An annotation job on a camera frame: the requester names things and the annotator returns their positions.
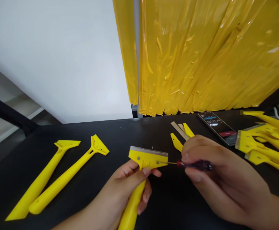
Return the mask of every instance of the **hand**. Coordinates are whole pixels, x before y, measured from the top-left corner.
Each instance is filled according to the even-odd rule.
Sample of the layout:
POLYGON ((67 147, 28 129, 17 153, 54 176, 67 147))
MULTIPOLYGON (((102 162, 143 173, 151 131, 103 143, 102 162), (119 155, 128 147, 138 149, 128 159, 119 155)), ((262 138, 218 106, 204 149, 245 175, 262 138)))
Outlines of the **hand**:
POLYGON ((208 160, 209 174, 186 168, 213 212, 224 220, 253 229, 279 229, 279 197, 245 160, 216 142, 196 135, 183 146, 182 161, 208 160))
MULTIPOLYGON (((129 160, 114 172, 86 208, 59 224, 56 229, 87 229, 88 226, 93 230, 116 229, 130 195, 150 174, 157 177, 162 175, 157 169, 144 168, 139 171, 138 164, 129 160)), ((146 209, 151 193, 151 184, 147 179, 138 205, 138 215, 146 209)))

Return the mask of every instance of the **screwdriver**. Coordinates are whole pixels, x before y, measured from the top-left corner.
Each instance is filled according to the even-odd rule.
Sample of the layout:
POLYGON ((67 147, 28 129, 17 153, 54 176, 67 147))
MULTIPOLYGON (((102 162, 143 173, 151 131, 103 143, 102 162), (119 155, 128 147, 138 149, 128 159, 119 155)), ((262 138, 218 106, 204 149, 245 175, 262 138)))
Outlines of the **screwdriver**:
POLYGON ((192 164, 185 164, 183 161, 178 160, 177 162, 160 162, 165 164, 174 164, 177 165, 179 168, 194 168, 200 171, 212 171, 213 165, 209 161, 200 160, 192 164))

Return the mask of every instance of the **phone screen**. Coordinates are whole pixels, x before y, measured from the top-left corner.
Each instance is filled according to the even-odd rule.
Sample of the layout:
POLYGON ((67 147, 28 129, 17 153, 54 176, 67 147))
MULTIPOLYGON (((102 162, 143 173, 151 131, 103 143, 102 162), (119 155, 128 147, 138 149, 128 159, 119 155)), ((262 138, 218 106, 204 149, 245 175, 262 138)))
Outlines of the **phone screen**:
POLYGON ((237 133, 213 112, 200 113, 199 116, 228 144, 236 143, 237 133))

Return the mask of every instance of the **black metal bar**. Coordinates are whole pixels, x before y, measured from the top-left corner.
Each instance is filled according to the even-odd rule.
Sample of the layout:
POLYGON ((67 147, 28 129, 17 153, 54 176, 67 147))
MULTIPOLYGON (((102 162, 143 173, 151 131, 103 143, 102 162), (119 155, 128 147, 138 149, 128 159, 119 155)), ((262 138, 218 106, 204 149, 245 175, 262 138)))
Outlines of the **black metal bar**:
POLYGON ((25 136, 28 136, 38 127, 38 124, 23 116, 2 101, 0 101, 0 118, 22 129, 25 136))

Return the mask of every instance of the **smartphone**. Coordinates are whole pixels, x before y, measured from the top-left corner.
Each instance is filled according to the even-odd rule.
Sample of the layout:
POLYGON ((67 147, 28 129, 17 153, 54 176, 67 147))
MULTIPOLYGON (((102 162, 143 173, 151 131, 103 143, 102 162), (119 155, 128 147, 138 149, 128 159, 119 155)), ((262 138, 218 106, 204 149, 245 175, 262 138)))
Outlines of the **smartphone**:
POLYGON ((226 145, 236 143, 237 132, 228 126, 213 112, 198 113, 198 117, 218 136, 226 145))

